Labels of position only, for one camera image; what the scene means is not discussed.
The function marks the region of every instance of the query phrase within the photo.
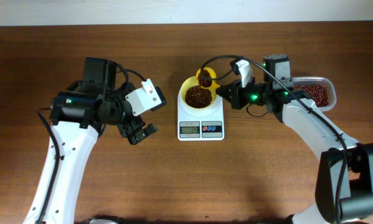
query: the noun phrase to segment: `digital kitchen scale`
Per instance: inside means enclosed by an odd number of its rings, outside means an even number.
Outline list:
[[[213,92],[211,104],[202,109],[187,105],[184,101],[186,90],[198,85],[196,77],[184,82],[178,94],[178,129],[180,141],[218,141],[224,139],[224,109],[222,97]]]

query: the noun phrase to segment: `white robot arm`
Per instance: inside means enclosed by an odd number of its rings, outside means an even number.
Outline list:
[[[338,216],[337,208],[341,222],[353,222],[373,215],[373,143],[361,144],[343,133],[320,112],[308,94],[302,90],[293,90],[287,55],[265,57],[265,68],[243,56],[223,55],[208,60],[202,69],[209,62],[222,58],[235,59],[231,62],[231,67],[236,75],[240,75],[240,80],[221,86],[216,93],[237,110],[248,104],[265,105],[268,112],[273,113],[281,123],[285,123],[303,139],[320,161],[316,203],[290,216],[288,223],[334,223]],[[252,77],[253,82],[245,85],[245,77],[252,74],[246,61],[264,71],[266,83],[254,83],[255,79]],[[344,168],[360,173],[359,179],[350,181],[347,172],[341,175],[344,155],[347,161]],[[340,200],[336,199],[338,187]]]
[[[124,73],[126,82],[115,90],[117,67]],[[135,89],[128,82],[128,72],[141,77],[141,88]],[[158,130],[153,124],[143,128],[145,123],[140,114],[165,104],[164,95],[150,79],[145,80],[115,62],[87,58],[83,80],[54,98],[52,125],[39,114],[50,133],[50,141],[37,192],[24,224],[73,224],[85,165],[105,127],[116,125],[130,144],[137,144]]]

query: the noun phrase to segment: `plastic container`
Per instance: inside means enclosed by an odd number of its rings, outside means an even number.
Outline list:
[[[329,111],[334,108],[337,103],[336,90],[334,89],[333,83],[330,80],[324,77],[296,77],[293,78],[294,85],[315,85],[319,84],[326,89],[326,93],[329,100],[329,106],[318,107],[320,111]]]

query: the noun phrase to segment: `black cable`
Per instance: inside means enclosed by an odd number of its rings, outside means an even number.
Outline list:
[[[74,91],[75,89],[77,89],[77,87],[78,87],[78,82],[79,82],[80,80],[77,80],[77,81],[75,81],[75,82],[73,82],[73,83],[71,83],[68,87],[67,87],[67,91]]]
[[[107,124],[103,125],[102,130],[100,130],[100,132],[98,134],[98,138],[100,138],[100,136],[102,136],[102,134],[106,131],[106,128],[107,128]]]
[[[125,82],[128,85],[130,82],[130,78],[128,77],[128,72],[125,70],[125,68],[121,64],[117,64],[118,69],[124,74],[125,76]]]
[[[49,182],[49,186],[48,186],[48,190],[47,190],[47,195],[45,196],[44,204],[41,208],[41,213],[39,215],[39,218],[35,223],[42,223],[42,221],[44,219],[44,216],[45,216],[45,213],[47,211],[48,204],[49,204],[50,195],[52,194],[52,189],[54,188],[54,182],[55,182],[55,178],[56,178],[56,175],[57,175],[57,171],[59,169],[59,161],[60,161],[59,145],[57,144],[57,140],[55,138],[55,135],[52,132],[48,122],[46,121],[46,119],[41,114],[42,110],[50,110],[50,108],[41,108],[41,109],[38,110],[37,113],[38,113],[38,117],[41,119],[42,123],[44,124],[45,128],[47,129],[47,131],[49,133],[49,136],[52,139],[52,142],[54,143],[56,155],[55,155],[54,170],[52,172],[52,176],[50,177],[50,182]]]
[[[248,110],[251,106],[252,106],[252,104],[248,105],[248,106],[246,107],[246,111],[247,111],[247,113],[248,113],[250,116],[253,116],[253,117],[255,117],[255,118],[261,118],[261,117],[263,117],[263,116],[265,116],[265,115],[267,115],[267,114],[269,113],[269,111],[267,111],[265,114],[262,114],[262,115],[254,115],[254,114],[251,114],[251,112]]]
[[[222,75],[221,77],[217,77],[217,78],[209,78],[209,80],[210,80],[210,81],[221,80],[221,79],[227,77],[230,73],[232,73],[232,71],[233,71],[233,70],[231,69],[231,70],[229,70],[229,72],[227,72],[225,75]]]
[[[203,71],[203,69],[210,63],[210,62],[213,62],[214,60],[218,60],[218,59],[223,59],[223,58],[232,58],[232,59],[239,59],[239,60],[246,60],[250,63],[252,63],[253,65],[255,65],[256,67],[258,67],[260,70],[262,70],[263,72],[265,72],[267,75],[269,75],[271,77],[271,79],[274,81],[274,82],[277,82],[287,93],[289,93],[302,107],[304,107],[309,113],[312,113],[313,115],[315,115],[315,117],[317,117],[320,121],[322,121],[333,133],[334,135],[336,136],[336,139],[337,141],[339,141],[342,145],[342,148],[344,149],[344,155],[343,155],[343,159],[342,159],[342,167],[341,167],[341,170],[340,170],[340,175],[339,175],[339,178],[338,178],[338,183],[337,183],[337,189],[336,189],[336,199],[335,199],[335,206],[336,206],[336,223],[337,224],[341,224],[341,218],[340,218],[340,211],[339,211],[339,207],[340,207],[340,193],[341,193],[341,184],[342,184],[342,178],[344,177],[344,173],[345,173],[345,170],[346,170],[346,164],[347,164],[347,146],[342,138],[342,134],[339,134],[336,129],[328,122],[326,121],[322,116],[320,116],[319,114],[317,114],[317,112],[315,112],[312,108],[310,108],[309,106],[307,106],[305,103],[303,103],[300,99],[298,99],[289,89],[287,89],[287,87],[285,87],[276,77],[274,77],[270,72],[266,71],[260,64],[258,64],[257,62],[249,59],[249,58],[245,58],[243,56],[239,56],[239,55],[221,55],[221,56],[217,56],[217,57],[214,57],[208,61],[206,61],[202,66],[201,66],[201,70]],[[205,80],[213,80],[212,78],[209,78],[209,77],[206,77],[203,75],[204,72],[202,73],[202,77],[205,79]]]
[[[146,82],[146,79],[141,74],[139,74],[137,71],[134,71],[131,69],[126,69],[126,71],[137,75],[138,77],[140,77],[140,79],[142,79],[142,81]]]

